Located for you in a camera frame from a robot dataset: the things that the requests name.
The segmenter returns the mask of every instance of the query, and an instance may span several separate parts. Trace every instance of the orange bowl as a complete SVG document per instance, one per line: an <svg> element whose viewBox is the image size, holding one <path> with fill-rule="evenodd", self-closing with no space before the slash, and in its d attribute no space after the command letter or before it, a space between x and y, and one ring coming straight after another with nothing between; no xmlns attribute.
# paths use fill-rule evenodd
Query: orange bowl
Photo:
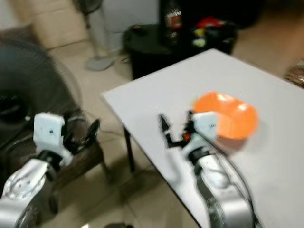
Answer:
<svg viewBox="0 0 304 228"><path fill-rule="evenodd" d="M196 101L193 111L218 113L218 136L229 139L247 138L258 125L254 107L226 94L211 92L204 95Z"/></svg>

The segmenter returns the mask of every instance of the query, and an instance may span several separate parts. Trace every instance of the fan stand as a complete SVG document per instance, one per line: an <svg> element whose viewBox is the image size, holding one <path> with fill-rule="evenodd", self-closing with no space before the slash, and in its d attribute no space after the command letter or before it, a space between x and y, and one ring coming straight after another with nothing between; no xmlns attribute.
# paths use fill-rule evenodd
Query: fan stand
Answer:
<svg viewBox="0 0 304 228"><path fill-rule="evenodd" d="M99 55L98 46L97 46L96 40L94 38L92 29L91 29L91 24L90 24L90 21L89 21L89 15L85 15L84 17L85 17L85 26L86 26L86 29L88 31L89 40L92 44L93 52L94 52L94 57L89 58L86 61L85 66L88 70L91 70L91 71L106 70L107 68L109 68L113 64L113 61L108 57L101 57Z"/></svg>

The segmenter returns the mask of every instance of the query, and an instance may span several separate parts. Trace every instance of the tiled floor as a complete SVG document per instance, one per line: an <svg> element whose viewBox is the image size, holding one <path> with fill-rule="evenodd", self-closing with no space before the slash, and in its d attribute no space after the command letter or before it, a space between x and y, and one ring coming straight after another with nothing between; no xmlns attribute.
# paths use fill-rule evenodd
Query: tiled floor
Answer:
<svg viewBox="0 0 304 228"><path fill-rule="evenodd" d="M265 13L251 29L242 31L234 56L250 64L283 76L297 59L304 57L304 17L302 12ZM101 167L95 167L61 192L61 212L44 227L102 228L110 222L133 224L136 228L177 227L178 213L184 213L166 183L133 143L137 172L131 175L126 159L122 128L99 93L131 81L129 66L118 57L104 72L89 72L84 61L91 56L88 43L82 42L51 51L63 61L81 85L83 108L102 119L102 129L120 135L102 133L100 144L115 181L107 183Z"/></svg>

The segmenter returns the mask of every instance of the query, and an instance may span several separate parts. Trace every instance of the red object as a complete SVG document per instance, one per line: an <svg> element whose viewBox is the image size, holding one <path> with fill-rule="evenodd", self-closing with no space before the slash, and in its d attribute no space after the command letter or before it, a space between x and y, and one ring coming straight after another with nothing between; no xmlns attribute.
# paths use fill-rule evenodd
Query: red object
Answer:
<svg viewBox="0 0 304 228"><path fill-rule="evenodd" d="M204 29L207 26L216 26L216 27L221 27L223 25L223 22L221 22L220 20L214 18L213 16L210 17L206 17L204 19L202 19L199 23L197 23L195 25L195 27L197 28L201 28Z"/></svg>

